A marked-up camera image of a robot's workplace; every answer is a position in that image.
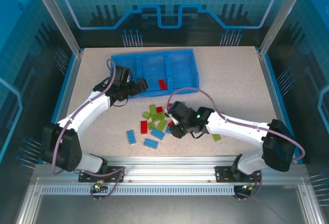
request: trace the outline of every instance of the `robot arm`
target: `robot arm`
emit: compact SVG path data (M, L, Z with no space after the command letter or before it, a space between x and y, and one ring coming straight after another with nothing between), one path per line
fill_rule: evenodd
M41 159L43 161L52 163L54 147L59 134L67 122L71 121L62 137L57 153L56 166L69 172L73 170L100 174L107 172L107 161L101 157L83 152L79 140L86 128L116 101L123 101L148 89L148 84L144 78L137 79L137 83L129 81L132 78L132 73L128 68L116 66L114 78L115 80L110 89L91 101L93 97L107 88L110 78L106 78L93 88L93 92L84 102L89 102L89 104L74 119L71 119L71 117L76 111L57 124L49 124L44 127L41 149Z
M272 120L270 124L267 124L240 120L227 115L222 115L223 119L211 108L200 107L198 111L194 111L180 102L175 102L169 107L167 114L174 122L174 125L170 127L170 132L174 137L182 138L187 133L201 132L226 135L253 144L257 150L238 155L233 164L231 170L237 179L266 167L282 172L289 170L296 147L294 144L263 130L226 121L228 119L246 125L272 129L293 138L286 126L279 120Z

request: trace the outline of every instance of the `white arm segment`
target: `white arm segment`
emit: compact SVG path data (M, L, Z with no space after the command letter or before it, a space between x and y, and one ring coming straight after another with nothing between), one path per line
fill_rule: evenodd
M90 94L85 102L89 102L91 98L98 95L100 92L95 91ZM78 134L78 138L81 139L82 134L86 128L104 111L106 111L111 105L110 98L105 94L101 95L95 101L89 103L87 106L81 110L76 117L72 120L72 123L67 129L74 129ZM67 116L65 119L58 122L60 127L64 127L67 121L71 118L72 114ZM97 156L82 152L82 158L77 166L76 170L89 171L92 173L97 173L101 168L103 160Z
M99 91L94 91L90 94L88 99L85 102L89 102L91 98L98 95ZM74 129L78 134L79 139L81 139L82 134L86 128L104 111L110 107L111 101L109 97L105 94L101 95L95 101L89 103L87 106L81 110L78 115L72 120L72 123L68 126L67 129ZM67 116L65 119L58 122L60 127L64 127L67 121L71 118L72 114Z
M263 127L269 129L267 123L257 123L246 120L240 120L237 118L233 118L227 115L224 115L227 119L236 121L239 123L256 125L258 127ZM263 160L263 141L262 137L266 137L267 132L263 130L252 129L249 127L244 127L241 125L235 125L229 122L225 122L217 112L212 113L208 118L208 124L206 128L209 133L212 134L220 134L233 138L237 138L248 143L253 144L258 148L258 150L243 154L239 159L237 164L237 169L239 169L242 173L246 175L250 175L257 170L264 169L268 167Z

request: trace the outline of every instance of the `enclosure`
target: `enclosure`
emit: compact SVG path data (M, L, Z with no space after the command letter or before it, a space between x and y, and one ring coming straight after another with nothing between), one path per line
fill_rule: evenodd
M327 223L328 0L2 1L2 223ZM40 147L45 124L71 114L109 76L109 58L149 90L84 132L84 152L126 167L113 196L94 203L93 184L79 182L79 172L53 175ZM263 169L259 195L244 203L233 197L236 184L216 182L215 168L232 166L252 144L166 134L156 150L143 146L143 112L186 86L231 117L283 121L305 157L286 173ZM195 92L173 100L212 107Z

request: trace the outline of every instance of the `lego brick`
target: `lego brick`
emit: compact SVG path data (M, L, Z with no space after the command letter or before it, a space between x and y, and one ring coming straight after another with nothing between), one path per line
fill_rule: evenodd
M167 90L167 85L163 79L159 80L159 85L161 90Z
M165 137L165 134L157 129L151 131L151 135L162 140Z
M129 142L130 145L136 143L134 130L127 130L127 137L128 137L128 142Z
M143 117L148 120L151 117L151 114L149 112L144 112Z
M154 122L149 122L148 128L149 128L149 130L153 130L155 128Z
M164 127L166 126L166 120L160 120L159 124L156 126L157 130L163 131Z
M156 148L158 148L159 142L158 141L155 141L155 140L152 140L152 139L149 139L149 138L146 138L144 140L144 143L143 144L145 146L147 146L147 147L156 149Z
M156 112L157 112L157 113L163 113L163 109L162 109L162 107L157 107L157 108L156 108Z
M148 122L146 120L140 122L140 133L141 134L148 133Z
M171 134L169 126L167 126L167 128L166 128L166 133Z
M215 142L220 141L222 138L219 134L211 134Z
M158 114L155 114L155 115L151 115L152 121L163 120L164 118L165 118L164 113L158 113Z
M155 104L150 105L150 114L151 116L157 114Z

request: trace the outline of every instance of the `blue lego brick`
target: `blue lego brick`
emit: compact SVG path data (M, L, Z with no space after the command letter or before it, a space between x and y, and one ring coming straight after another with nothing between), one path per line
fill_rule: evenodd
M129 141L129 144L130 145L136 143L136 138L135 138L134 130L127 130L127 136L128 136L128 141Z
M162 140L165 137L165 134L163 132L160 132L158 129L153 129L151 131L151 135Z
M154 141L154 140L149 139L149 138L145 138L144 145L147 146L147 147L156 149L156 148L158 148L158 144L159 144L159 142L157 142L157 141Z
M166 128L166 133L171 134L169 126L167 126L167 128Z
M115 64L128 67L133 80L145 78L147 91L130 98L167 96L182 87L199 88L199 74L192 49L132 53L111 56ZM161 90L159 80L163 79L167 90ZM194 89L180 91L177 94L197 92Z

